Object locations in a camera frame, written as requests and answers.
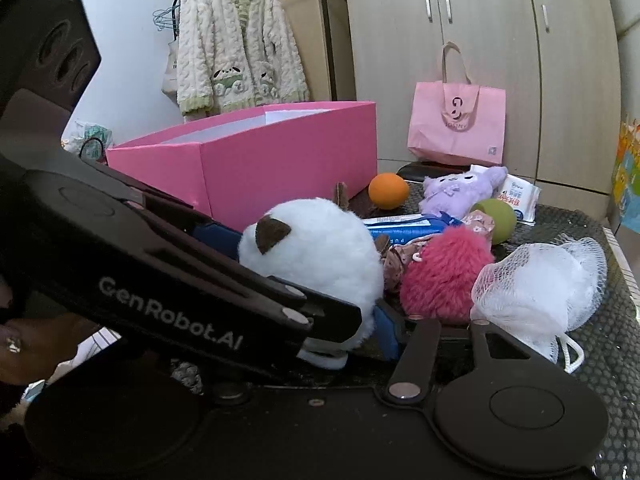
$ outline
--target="white mesh bath sponge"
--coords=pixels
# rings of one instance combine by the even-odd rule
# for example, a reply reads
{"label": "white mesh bath sponge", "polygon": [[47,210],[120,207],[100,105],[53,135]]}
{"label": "white mesh bath sponge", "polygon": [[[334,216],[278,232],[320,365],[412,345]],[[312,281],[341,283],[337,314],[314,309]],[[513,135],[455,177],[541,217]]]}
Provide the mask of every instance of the white mesh bath sponge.
{"label": "white mesh bath sponge", "polygon": [[[522,245],[482,269],[471,292],[471,319],[491,321],[553,362],[558,338],[571,373],[584,353],[566,332],[584,324],[600,306],[607,261],[593,238],[564,241]],[[573,363],[568,346],[578,354]]]}

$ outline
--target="cabinet handle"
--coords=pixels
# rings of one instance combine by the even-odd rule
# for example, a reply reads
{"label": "cabinet handle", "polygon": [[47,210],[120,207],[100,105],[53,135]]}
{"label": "cabinet handle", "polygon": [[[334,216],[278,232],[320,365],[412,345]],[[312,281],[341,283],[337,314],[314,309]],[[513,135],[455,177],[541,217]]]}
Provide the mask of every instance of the cabinet handle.
{"label": "cabinet handle", "polygon": [[549,32],[549,16],[546,13],[546,5],[542,4],[542,16],[545,19],[545,30]]}
{"label": "cabinet handle", "polygon": [[424,1],[427,4],[427,18],[429,19],[430,22],[432,22],[433,17],[431,15],[431,0],[424,0]]}
{"label": "cabinet handle", "polygon": [[447,4],[447,18],[449,19],[449,23],[453,23],[453,18],[451,16],[451,1],[444,0]]}

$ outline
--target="orange ball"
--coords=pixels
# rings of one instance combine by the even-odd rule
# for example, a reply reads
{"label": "orange ball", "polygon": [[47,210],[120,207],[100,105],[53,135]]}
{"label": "orange ball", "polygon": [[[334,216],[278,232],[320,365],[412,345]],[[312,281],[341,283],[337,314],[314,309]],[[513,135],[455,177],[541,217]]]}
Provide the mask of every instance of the orange ball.
{"label": "orange ball", "polygon": [[400,207],[409,197],[409,185],[395,173],[380,173],[369,184],[369,198],[380,209]]}

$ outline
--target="fuzzy white cardigan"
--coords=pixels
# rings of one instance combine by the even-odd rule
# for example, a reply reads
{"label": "fuzzy white cardigan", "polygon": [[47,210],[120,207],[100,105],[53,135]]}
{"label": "fuzzy white cardigan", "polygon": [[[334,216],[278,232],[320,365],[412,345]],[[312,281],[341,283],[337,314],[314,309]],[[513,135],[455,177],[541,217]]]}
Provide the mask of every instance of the fuzzy white cardigan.
{"label": "fuzzy white cardigan", "polygon": [[309,100],[278,0],[180,0],[177,79],[183,115]]}

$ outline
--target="pink pom-pom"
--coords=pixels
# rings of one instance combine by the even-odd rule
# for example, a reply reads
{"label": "pink pom-pom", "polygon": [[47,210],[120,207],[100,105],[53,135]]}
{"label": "pink pom-pom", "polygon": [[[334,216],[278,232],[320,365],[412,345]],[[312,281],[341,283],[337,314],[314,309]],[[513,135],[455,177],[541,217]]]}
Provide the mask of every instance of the pink pom-pom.
{"label": "pink pom-pom", "polygon": [[465,226],[445,229],[409,263],[400,285],[402,308],[449,324],[468,323],[471,289],[480,270],[493,261],[480,235]]}

